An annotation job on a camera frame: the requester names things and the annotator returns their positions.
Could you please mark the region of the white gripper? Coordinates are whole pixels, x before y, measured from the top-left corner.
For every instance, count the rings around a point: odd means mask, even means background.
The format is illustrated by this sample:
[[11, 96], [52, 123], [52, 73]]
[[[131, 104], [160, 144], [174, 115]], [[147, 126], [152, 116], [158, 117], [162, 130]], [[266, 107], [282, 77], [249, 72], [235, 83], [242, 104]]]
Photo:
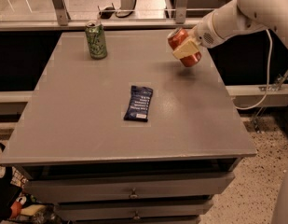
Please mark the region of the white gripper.
[[173, 52], [176, 59], [183, 59], [199, 52], [199, 45], [205, 48], [214, 48], [223, 44], [226, 39], [223, 37], [224, 19], [226, 13], [215, 10], [196, 24], [187, 37]]

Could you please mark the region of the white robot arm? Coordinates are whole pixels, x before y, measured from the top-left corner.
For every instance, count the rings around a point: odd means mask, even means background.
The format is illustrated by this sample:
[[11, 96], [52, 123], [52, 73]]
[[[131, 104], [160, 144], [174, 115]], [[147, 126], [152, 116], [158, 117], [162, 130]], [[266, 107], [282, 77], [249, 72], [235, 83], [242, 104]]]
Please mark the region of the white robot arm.
[[288, 0], [232, 0], [215, 9], [194, 26], [173, 49], [177, 59], [214, 48], [236, 35], [270, 29], [288, 49]]

